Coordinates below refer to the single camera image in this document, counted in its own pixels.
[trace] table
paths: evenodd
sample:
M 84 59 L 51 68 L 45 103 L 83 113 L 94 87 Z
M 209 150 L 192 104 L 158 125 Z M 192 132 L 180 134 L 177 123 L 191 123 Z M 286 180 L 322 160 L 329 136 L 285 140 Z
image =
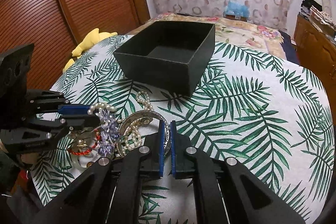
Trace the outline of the table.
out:
M 110 102 L 123 118 L 142 109 L 135 95 L 146 90 L 154 110 L 176 120 L 179 133 L 194 146 L 216 159 L 236 157 L 306 223 L 317 218 L 332 176 L 334 132 L 325 90 L 313 73 L 265 52 L 216 42 L 188 98 L 123 77 L 113 51 L 129 38 L 110 37 L 95 45 L 52 90 L 64 92 L 71 102 Z M 44 152 L 31 171 L 43 204 L 80 175 L 67 152 L 70 142 L 65 137 L 56 150 Z M 167 158 L 164 178 L 143 186 L 139 223 L 196 223 L 190 180 L 174 180 L 170 168 Z

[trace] yellow plush toy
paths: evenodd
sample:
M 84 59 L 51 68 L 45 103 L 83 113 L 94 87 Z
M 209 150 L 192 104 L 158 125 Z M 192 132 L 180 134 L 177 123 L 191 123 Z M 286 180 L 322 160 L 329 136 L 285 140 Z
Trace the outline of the yellow plush toy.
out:
M 68 61 L 63 69 L 63 73 L 71 67 L 71 65 L 75 62 L 74 58 L 80 58 L 82 56 L 82 52 L 87 51 L 88 49 L 92 48 L 98 42 L 104 40 L 108 37 L 113 37 L 118 35 L 116 32 L 109 33 L 109 32 L 101 32 L 99 33 L 99 29 L 96 28 L 89 32 L 83 41 L 72 51 L 72 58 Z

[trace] black box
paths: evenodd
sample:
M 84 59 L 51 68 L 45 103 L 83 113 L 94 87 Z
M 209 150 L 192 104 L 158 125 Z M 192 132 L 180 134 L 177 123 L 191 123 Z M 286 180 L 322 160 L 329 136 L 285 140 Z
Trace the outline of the black box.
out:
M 214 49 L 214 24 L 157 21 L 113 54 L 127 78 L 191 96 Z

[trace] wooden cabinet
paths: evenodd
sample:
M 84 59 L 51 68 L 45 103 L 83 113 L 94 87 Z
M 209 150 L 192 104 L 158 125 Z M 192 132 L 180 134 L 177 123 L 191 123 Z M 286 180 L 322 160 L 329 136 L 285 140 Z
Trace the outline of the wooden cabinet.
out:
M 294 40 L 301 66 L 311 70 L 323 84 L 336 124 L 336 46 L 300 15 Z

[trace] leaf print tablecloth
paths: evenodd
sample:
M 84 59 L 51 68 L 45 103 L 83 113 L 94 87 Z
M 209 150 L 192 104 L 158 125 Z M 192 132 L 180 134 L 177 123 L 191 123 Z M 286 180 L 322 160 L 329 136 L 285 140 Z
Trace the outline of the leaf print tablecloth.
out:
M 236 157 L 308 224 L 317 218 L 332 176 L 334 132 L 325 90 L 312 72 L 268 53 L 216 42 L 188 98 L 124 78 L 113 51 L 129 38 L 110 37 L 94 46 L 52 90 L 64 92 L 73 103 L 110 102 L 122 118 L 142 109 L 135 95 L 147 90 L 154 110 L 167 121 L 176 120 L 192 145 L 216 159 Z M 63 138 L 31 172 L 43 204 L 80 175 L 67 152 L 70 143 Z M 196 223 L 191 180 L 174 180 L 170 169 L 168 158 L 164 178 L 143 186 L 139 223 Z

